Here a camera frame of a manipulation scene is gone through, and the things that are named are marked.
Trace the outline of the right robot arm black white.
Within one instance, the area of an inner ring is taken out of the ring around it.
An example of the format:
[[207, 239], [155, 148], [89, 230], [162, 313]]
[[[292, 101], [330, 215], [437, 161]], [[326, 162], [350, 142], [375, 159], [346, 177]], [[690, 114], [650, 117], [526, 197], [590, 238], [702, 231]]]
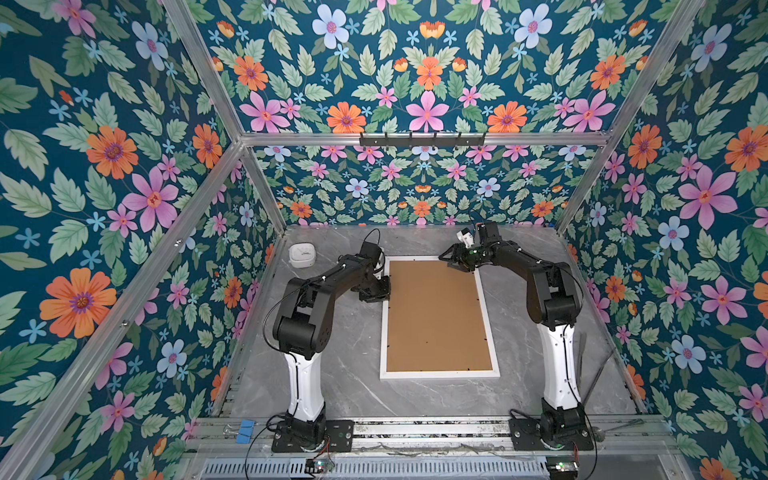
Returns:
[[497, 239], [485, 239], [472, 246], [459, 241], [438, 259], [464, 272], [486, 265], [503, 267], [526, 281], [526, 311], [542, 340], [545, 373], [542, 413], [535, 430], [548, 447], [587, 434], [573, 346], [582, 304], [570, 267], [535, 256], [513, 241]]

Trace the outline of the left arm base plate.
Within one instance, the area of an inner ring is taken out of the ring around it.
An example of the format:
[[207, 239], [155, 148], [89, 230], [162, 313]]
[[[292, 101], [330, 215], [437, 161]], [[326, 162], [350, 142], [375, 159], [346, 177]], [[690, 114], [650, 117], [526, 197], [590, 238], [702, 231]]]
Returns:
[[284, 420], [278, 424], [271, 451], [273, 453], [347, 453], [352, 450], [355, 423], [351, 420], [305, 422]]

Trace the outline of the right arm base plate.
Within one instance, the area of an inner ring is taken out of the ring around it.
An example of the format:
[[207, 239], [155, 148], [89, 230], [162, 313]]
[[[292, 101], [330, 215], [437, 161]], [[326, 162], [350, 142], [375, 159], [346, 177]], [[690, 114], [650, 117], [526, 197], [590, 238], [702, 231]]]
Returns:
[[586, 428], [565, 433], [554, 440], [542, 439], [539, 423], [536, 419], [513, 418], [508, 421], [510, 438], [516, 451], [593, 451], [595, 443]]

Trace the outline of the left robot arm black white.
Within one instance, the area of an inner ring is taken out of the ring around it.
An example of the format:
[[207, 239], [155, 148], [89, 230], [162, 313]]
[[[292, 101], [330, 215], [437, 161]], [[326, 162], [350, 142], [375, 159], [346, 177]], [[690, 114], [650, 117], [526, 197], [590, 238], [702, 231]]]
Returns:
[[272, 331], [288, 364], [290, 402], [285, 428], [312, 445], [326, 435], [321, 363], [333, 330], [336, 301], [349, 291], [366, 303], [388, 300], [390, 279], [380, 274], [383, 258], [378, 249], [343, 255], [324, 273], [288, 282]]

